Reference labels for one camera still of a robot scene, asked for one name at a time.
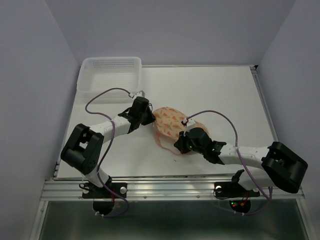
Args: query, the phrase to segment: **orange patterned fabric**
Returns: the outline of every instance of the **orange patterned fabric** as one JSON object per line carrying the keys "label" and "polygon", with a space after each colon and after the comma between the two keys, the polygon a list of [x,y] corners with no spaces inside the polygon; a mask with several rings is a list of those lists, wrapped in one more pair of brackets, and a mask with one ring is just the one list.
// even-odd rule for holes
{"label": "orange patterned fabric", "polygon": [[[155,129],[156,143],[160,147],[167,149],[176,155],[180,155],[178,149],[174,147],[174,143],[179,138],[179,132],[185,130],[185,126],[182,125],[181,121],[187,116],[168,106],[155,110],[153,115],[155,116],[153,127]],[[202,128],[208,133],[207,128],[202,123],[196,121],[196,127]]]}

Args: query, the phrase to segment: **gray wall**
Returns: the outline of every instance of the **gray wall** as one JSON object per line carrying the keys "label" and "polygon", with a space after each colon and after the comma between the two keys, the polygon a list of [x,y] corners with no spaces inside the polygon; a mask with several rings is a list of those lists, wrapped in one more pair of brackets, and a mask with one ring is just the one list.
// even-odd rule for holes
{"label": "gray wall", "polygon": [[0,239],[29,238],[79,66],[43,0],[0,7]]}
{"label": "gray wall", "polygon": [[258,64],[294,0],[46,0],[75,58]]}
{"label": "gray wall", "polygon": [[297,0],[258,67],[279,139],[309,163],[303,181],[320,234],[320,1]]}

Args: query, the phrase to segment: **white basket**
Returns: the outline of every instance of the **white basket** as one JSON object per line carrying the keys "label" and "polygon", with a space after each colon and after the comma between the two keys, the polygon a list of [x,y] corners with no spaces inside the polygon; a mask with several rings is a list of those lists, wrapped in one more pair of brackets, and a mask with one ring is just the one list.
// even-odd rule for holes
{"label": "white basket", "polygon": [[[110,88],[138,92],[141,87],[141,59],[139,57],[89,57],[80,68],[77,91],[84,98],[93,98]],[[130,101],[124,91],[114,90],[99,97],[99,103]]]}

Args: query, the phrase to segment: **patterned cloth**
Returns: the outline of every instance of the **patterned cloth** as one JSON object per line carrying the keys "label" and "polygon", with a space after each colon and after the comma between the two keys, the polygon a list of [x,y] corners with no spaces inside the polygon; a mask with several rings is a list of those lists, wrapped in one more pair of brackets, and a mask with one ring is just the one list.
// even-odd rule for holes
{"label": "patterned cloth", "polygon": [[[155,116],[155,122],[153,127],[155,129],[155,140],[156,143],[176,155],[180,155],[178,149],[174,147],[174,143],[179,138],[179,132],[185,130],[185,126],[182,125],[181,121],[187,116],[182,112],[172,107],[161,107],[153,112]],[[196,121],[197,128],[202,128],[207,134],[207,128],[200,122]]]}

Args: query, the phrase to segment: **white table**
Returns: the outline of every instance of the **white table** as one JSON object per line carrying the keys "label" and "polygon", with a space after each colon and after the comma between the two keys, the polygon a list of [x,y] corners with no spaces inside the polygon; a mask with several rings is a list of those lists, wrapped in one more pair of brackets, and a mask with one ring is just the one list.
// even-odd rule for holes
{"label": "white table", "polygon": [[[154,110],[173,107],[188,116],[216,110],[234,123],[240,146],[269,146],[274,140],[249,66],[144,67],[142,80]],[[76,94],[66,139],[79,123],[90,126],[106,121],[86,113],[86,101]],[[130,105],[92,104],[89,108],[115,117]],[[233,129],[221,116],[205,113],[195,119],[208,128],[213,140],[234,144]],[[112,177],[217,175],[242,169],[240,165],[211,164],[200,154],[174,155],[156,144],[151,125],[117,137],[101,167]],[[81,177],[75,168],[60,162],[58,179]]]}

